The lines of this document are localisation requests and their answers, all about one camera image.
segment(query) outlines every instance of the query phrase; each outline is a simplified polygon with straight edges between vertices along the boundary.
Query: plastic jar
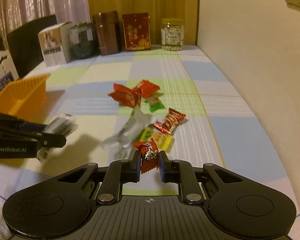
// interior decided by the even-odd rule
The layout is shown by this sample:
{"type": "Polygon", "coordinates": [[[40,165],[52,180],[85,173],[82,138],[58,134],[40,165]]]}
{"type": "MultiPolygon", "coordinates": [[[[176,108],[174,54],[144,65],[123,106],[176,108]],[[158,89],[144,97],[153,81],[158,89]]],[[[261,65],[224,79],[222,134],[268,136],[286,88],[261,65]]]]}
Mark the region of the plastic jar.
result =
{"type": "Polygon", "coordinates": [[[183,19],[163,18],[161,20],[161,48],[165,50],[183,49],[185,24],[183,19]]]}

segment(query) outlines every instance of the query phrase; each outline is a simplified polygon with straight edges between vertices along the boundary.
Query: yellow candy wrapper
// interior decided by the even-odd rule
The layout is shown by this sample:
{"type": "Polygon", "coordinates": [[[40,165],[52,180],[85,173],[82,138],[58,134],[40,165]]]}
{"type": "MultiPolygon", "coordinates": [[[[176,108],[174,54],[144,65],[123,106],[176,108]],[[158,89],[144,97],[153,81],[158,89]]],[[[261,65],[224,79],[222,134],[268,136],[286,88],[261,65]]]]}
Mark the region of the yellow candy wrapper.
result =
{"type": "Polygon", "coordinates": [[[169,144],[172,140],[171,135],[163,134],[160,132],[155,132],[150,127],[145,129],[139,139],[140,142],[150,142],[151,138],[154,139],[158,148],[163,151],[166,151],[169,147],[169,144]]]}

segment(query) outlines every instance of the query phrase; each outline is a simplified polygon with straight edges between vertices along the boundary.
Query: cardboard box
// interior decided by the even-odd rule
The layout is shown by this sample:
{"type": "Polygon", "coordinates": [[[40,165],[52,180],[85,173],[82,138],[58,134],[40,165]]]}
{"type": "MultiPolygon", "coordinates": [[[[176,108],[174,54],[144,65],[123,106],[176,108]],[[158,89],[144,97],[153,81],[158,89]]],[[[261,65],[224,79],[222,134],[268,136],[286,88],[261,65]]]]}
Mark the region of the cardboard box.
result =
{"type": "Polygon", "coordinates": [[[124,41],[126,49],[151,49],[148,13],[122,14],[124,41]]]}
{"type": "Polygon", "coordinates": [[[64,22],[49,26],[38,33],[44,62],[47,66],[71,61],[70,28],[74,24],[64,22]]]}

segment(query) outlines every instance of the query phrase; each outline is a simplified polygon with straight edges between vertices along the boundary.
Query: black headboard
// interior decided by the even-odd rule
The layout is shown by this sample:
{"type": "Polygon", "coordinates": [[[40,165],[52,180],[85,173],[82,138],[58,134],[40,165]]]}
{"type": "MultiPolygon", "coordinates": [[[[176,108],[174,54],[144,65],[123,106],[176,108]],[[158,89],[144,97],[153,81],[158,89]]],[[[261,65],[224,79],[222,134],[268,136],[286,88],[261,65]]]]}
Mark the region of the black headboard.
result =
{"type": "Polygon", "coordinates": [[[20,78],[43,61],[38,32],[57,24],[55,15],[28,22],[7,35],[11,57],[20,78]]]}

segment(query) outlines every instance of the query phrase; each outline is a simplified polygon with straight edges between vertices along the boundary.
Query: curtain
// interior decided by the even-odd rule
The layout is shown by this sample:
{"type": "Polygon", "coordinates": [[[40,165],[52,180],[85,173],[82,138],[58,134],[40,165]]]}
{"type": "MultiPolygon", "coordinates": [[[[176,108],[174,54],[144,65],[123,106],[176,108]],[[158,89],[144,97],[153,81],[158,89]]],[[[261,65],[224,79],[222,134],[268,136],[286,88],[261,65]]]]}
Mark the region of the curtain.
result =
{"type": "Polygon", "coordinates": [[[39,17],[55,14],[57,22],[90,21],[88,0],[0,0],[0,32],[6,35],[39,17]]]}
{"type": "Polygon", "coordinates": [[[98,12],[117,10],[122,14],[148,12],[151,43],[161,43],[161,19],[185,20],[185,44],[194,45],[197,36],[198,0],[89,0],[90,17],[98,12]]]}

